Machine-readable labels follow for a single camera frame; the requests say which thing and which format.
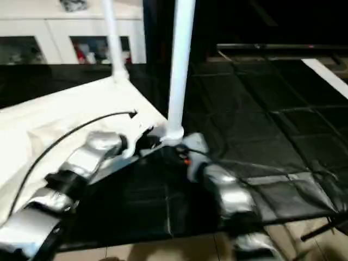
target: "black table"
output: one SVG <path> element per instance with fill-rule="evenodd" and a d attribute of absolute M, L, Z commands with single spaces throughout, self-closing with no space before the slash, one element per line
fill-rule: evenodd
<path fill-rule="evenodd" d="M 128 69 L 166 115 L 169 66 Z M 0 104 L 108 75 L 107 66 L 0 67 Z M 269 225 L 346 213 L 347 113 L 348 100 L 301 61 L 190 64 L 183 127 L 203 133 L 213 157 L 256 185 Z M 92 185 L 62 250 L 224 230 L 206 191 L 159 159 L 161 151 Z"/>

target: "white metal pipe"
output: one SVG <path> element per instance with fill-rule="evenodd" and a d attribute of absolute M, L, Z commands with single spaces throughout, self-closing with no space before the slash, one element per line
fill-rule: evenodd
<path fill-rule="evenodd" d="M 105 15 L 105 25 L 108 31 L 108 47 L 111 64 L 113 67 L 113 77 L 115 81 L 120 78 L 129 78 L 122 59 L 121 39 L 117 33 L 117 20 L 114 15 L 113 0 L 103 0 Z"/>
<path fill-rule="evenodd" d="M 184 129 L 184 109 L 187 71 L 189 66 L 192 27 L 195 14 L 195 0 L 176 0 L 168 128 L 165 140 L 180 142 Z"/>

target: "white strip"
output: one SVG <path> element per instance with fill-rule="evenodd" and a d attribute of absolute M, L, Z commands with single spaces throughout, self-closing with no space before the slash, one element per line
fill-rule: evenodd
<path fill-rule="evenodd" d="M 330 71 L 324 64 L 317 59 L 302 59 L 302 61 L 323 78 L 329 85 L 338 90 L 348 99 L 348 85 L 341 80 L 336 74 Z"/>

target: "floor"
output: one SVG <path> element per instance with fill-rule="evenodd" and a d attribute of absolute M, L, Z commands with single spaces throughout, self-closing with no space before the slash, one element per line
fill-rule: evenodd
<path fill-rule="evenodd" d="M 301 243 L 302 234 L 325 224 L 326 219 L 288 223 L 289 234 L 282 226 L 270 226 L 266 230 L 282 249 L 287 260 L 296 252 L 305 253 L 304 261 L 348 261 L 348 237 L 341 232 L 328 231 L 315 239 Z M 294 249 L 291 241 L 296 242 Z M 54 261 L 234 261 L 232 250 L 223 233 L 201 235 L 150 243 L 122 245 L 94 250 L 60 253 Z"/>

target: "black plastic sheet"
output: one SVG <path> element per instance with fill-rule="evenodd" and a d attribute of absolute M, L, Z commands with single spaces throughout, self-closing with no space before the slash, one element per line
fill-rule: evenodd
<path fill-rule="evenodd" d="M 128 69 L 166 115 L 170 67 Z M 107 66 L 0 67 L 0 105 L 109 74 Z M 212 157 L 256 188 L 267 225 L 347 212 L 347 113 L 348 100 L 301 61 L 191 64 L 183 127 L 203 133 Z M 158 153 L 91 186 L 65 250 L 226 229 L 207 192 Z"/>

